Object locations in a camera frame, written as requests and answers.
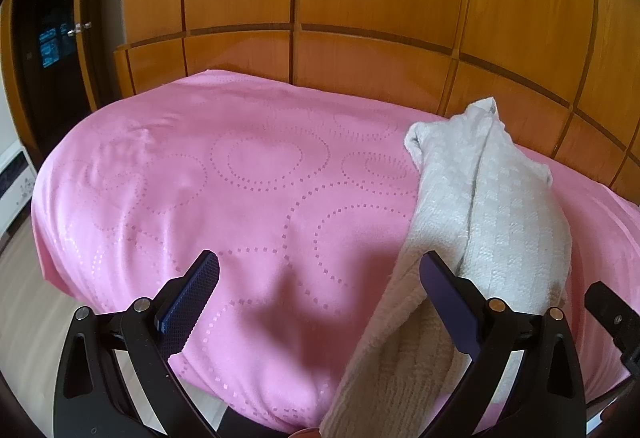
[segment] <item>white towel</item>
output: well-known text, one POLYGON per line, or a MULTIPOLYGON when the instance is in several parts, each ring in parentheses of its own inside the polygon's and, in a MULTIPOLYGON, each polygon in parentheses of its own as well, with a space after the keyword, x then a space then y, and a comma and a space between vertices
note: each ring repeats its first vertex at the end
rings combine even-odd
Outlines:
MULTIPOLYGON (((546 165, 525 157, 504 131, 495 101, 449 121, 416 123, 404 144, 420 171, 409 234, 389 284, 322 420, 322 438, 414 438, 468 357, 459 354, 426 298, 420 257, 436 250, 485 297, 542 314, 560 301, 571 236, 546 165)), ((493 402, 505 401, 513 354, 493 402)))

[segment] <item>pink blanket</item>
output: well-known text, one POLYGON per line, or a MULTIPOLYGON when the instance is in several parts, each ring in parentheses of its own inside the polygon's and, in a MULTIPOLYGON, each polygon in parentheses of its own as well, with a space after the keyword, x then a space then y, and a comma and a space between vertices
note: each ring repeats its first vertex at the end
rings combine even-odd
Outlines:
MULTIPOLYGON (((409 226, 418 176, 402 139, 436 119, 222 71, 117 102, 40 170, 42 272, 98 312, 118 311, 216 252, 220 282, 172 368, 267 426, 314 426, 409 226)), ((551 166, 571 225, 565 309, 593 398, 625 374, 582 297, 601 279, 640 309, 640 212, 526 153, 551 166)))

